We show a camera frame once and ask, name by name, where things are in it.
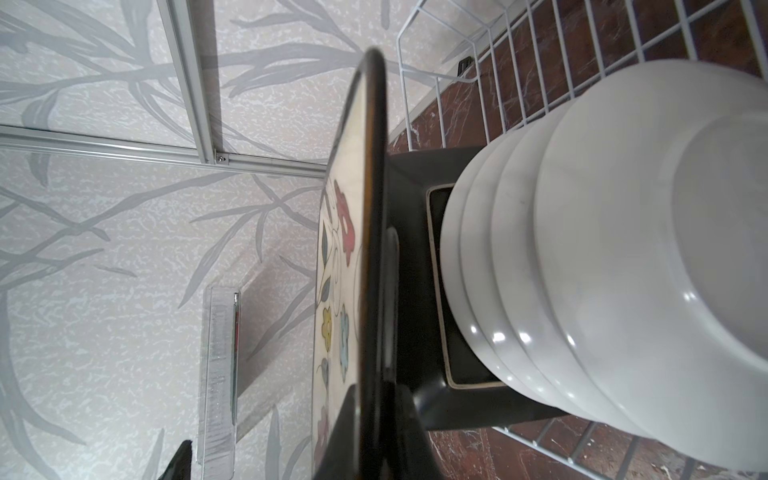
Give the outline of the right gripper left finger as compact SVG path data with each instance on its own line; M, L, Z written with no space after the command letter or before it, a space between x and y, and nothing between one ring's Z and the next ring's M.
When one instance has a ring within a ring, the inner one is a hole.
M352 480L356 478L358 454L357 385L347 390L323 458L314 480Z

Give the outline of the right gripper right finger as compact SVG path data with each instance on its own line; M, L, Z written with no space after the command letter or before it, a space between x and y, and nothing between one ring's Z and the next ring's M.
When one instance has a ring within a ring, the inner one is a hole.
M383 407L383 478L442 479L411 391L387 382Z

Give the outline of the square floral plate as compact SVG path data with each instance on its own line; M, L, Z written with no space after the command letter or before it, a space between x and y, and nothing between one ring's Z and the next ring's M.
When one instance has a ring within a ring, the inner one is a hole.
M357 385L355 479L383 464L386 62L368 49L356 68L323 183L313 339L313 476L347 390Z

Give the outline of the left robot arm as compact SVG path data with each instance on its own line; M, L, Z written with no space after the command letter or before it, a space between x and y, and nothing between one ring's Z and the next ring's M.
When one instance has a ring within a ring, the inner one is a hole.
M192 441L184 440L158 480L190 480L192 472Z

